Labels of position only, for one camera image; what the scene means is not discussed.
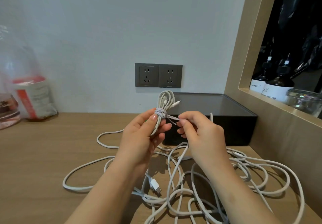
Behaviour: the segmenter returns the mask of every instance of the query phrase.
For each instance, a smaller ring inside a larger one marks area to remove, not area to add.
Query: cable connector
[[[180,102],[181,102],[181,100],[180,100],[180,101],[175,102],[174,104],[172,104],[172,105],[170,106],[170,108],[173,108],[173,107],[177,106]]]
[[[159,194],[160,192],[161,192],[161,188],[160,188],[160,186],[159,186],[159,184],[158,184],[158,182],[154,179],[154,178],[152,178],[152,180],[151,180],[151,185],[152,185],[152,187],[153,187],[153,190],[157,193],[157,194]]]

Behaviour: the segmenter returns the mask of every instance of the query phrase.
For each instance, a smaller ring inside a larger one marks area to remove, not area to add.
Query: wall outlet
[[[159,65],[135,63],[135,86],[158,87]]]
[[[181,87],[181,79],[181,64],[159,64],[159,87]]]

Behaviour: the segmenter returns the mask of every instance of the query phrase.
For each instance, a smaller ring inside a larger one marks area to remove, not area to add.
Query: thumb
[[[185,135],[189,141],[196,141],[198,138],[197,132],[194,126],[186,119],[180,119]]]
[[[139,131],[143,133],[144,136],[150,136],[154,130],[157,120],[158,120],[158,115],[153,114],[146,122],[142,124]]]

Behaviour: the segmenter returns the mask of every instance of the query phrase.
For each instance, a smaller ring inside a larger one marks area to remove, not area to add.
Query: right hand
[[[229,162],[223,128],[214,124],[199,111],[187,111],[179,115],[177,131],[187,138],[191,154],[197,164],[207,171]]]

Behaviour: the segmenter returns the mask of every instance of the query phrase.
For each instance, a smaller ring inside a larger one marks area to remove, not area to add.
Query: left hand
[[[157,132],[150,136],[158,119],[154,111],[155,108],[138,115],[126,126],[113,161],[130,168],[133,177],[136,178],[145,174],[155,148],[165,139],[164,132],[170,130],[172,126],[162,119]]]

